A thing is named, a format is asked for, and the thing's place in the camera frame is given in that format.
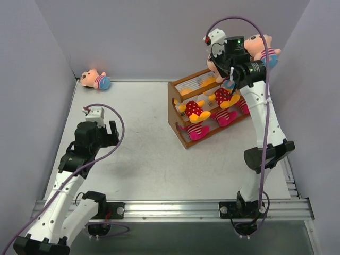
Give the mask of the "black hair boy plush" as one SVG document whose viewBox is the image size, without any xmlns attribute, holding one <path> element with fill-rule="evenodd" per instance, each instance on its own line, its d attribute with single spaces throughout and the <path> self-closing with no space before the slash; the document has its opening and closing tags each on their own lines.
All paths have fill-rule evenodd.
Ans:
<svg viewBox="0 0 340 255">
<path fill-rule="evenodd" d="M 219 74 L 217 67 L 215 66 L 215 64 L 212 60 L 211 55 L 208 55 L 208 57 L 207 57 L 207 67 L 210 71 L 212 71 L 212 73 L 214 73 L 215 78 L 216 78 L 216 82 L 221 84 L 225 89 L 231 91 L 235 87 L 235 83 L 233 81 L 231 81 L 229 78 L 223 78 Z"/>
</svg>

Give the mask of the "yellow fox plush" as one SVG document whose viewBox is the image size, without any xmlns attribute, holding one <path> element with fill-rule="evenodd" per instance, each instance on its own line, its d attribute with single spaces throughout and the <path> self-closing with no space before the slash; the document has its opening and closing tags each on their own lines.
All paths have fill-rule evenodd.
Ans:
<svg viewBox="0 0 340 255">
<path fill-rule="evenodd" d="M 215 101 L 221 109 L 227 109 L 239 102 L 241 96 L 234 91 L 235 83 L 224 79 L 222 84 L 203 92 L 209 101 Z"/>
<path fill-rule="evenodd" d="M 207 120 L 211 116 L 211 112 L 203 110 L 202 107 L 205 104 L 204 100 L 199 101 L 199 96 L 195 95 L 182 102 L 175 102 L 181 113 L 185 113 L 189 121 L 193 124 Z"/>
</svg>

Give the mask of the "white pink plush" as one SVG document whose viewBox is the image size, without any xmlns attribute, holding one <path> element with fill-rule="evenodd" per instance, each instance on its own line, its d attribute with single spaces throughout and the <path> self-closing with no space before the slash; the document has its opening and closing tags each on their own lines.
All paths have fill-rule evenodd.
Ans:
<svg viewBox="0 0 340 255">
<path fill-rule="evenodd" d="M 248 105 L 246 101 L 244 100 L 244 98 L 240 98 L 240 100 L 235 105 L 240 109 L 240 111 L 243 114 L 250 114 Z"/>
<path fill-rule="evenodd" d="M 213 119 L 220 127 L 225 127 L 234 121 L 237 118 L 237 115 L 238 113 L 234 110 L 230 112 L 227 109 L 222 109 L 214 115 Z"/>
<path fill-rule="evenodd" d="M 192 141 L 198 141 L 202 139 L 210 131 L 209 126 L 203 126 L 201 123 L 190 124 L 187 127 L 180 126 L 180 129 L 182 131 L 186 131 L 189 135 L 190 140 Z"/>
</svg>

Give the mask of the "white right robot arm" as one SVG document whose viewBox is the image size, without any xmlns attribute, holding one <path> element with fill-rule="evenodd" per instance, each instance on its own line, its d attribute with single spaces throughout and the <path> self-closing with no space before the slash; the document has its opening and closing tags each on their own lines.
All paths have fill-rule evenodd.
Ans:
<svg viewBox="0 0 340 255">
<path fill-rule="evenodd" d="M 206 39 L 211 46 L 209 69 L 230 94 L 238 92 L 249 109 L 257 145 L 244 152 L 244 160 L 252 171 L 238 192 L 240 202 L 262 202 L 266 169 L 295 149 L 278 122 L 269 93 L 269 72 L 278 62 L 280 49 L 271 46 L 269 35 L 227 37 L 215 30 Z"/>
</svg>

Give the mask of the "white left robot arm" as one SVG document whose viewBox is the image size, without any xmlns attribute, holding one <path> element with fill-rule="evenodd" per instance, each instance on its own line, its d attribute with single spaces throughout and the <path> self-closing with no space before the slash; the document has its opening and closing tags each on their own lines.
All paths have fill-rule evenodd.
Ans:
<svg viewBox="0 0 340 255">
<path fill-rule="evenodd" d="M 61 157 L 54 186 L 43 209 L 30 222 L 24 237 L 16 237 L 17 254 L 69 254 L 75 237 L 95 216 L 106 212 L 103 193 L 88 191 L 70 215 L 69 207 L 86 180 L 101 148 L 120 145 L 115 121 L 84 121 L 77 125 L 74 141 Z"/>
</svg>

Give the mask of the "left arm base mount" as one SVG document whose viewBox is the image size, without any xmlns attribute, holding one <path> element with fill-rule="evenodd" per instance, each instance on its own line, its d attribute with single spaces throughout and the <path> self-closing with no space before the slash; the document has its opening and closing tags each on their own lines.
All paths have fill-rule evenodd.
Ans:
<svg viewBox="0 0 340 255">
<path fill-rule="evenodd" d="M 120 220 L 124 218 L 125 203 L 109 202 L 106 210 L 106 220 Z"/>
</svg>

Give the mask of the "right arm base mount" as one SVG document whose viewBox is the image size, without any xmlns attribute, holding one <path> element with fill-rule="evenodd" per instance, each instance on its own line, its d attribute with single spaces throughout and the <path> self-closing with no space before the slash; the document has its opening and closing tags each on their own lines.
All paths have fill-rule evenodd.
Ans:
<svg viewBox="0 0 340 255">
<path fill-rule="evenodd" d="M 258 200 L 246 202 L 240 191 L 237 192 L 236 200 L 219 202 L 219 213 L 222 219 L 259 219 L 264 217 L 265 211 L 259 210 Z"/>
</svg>

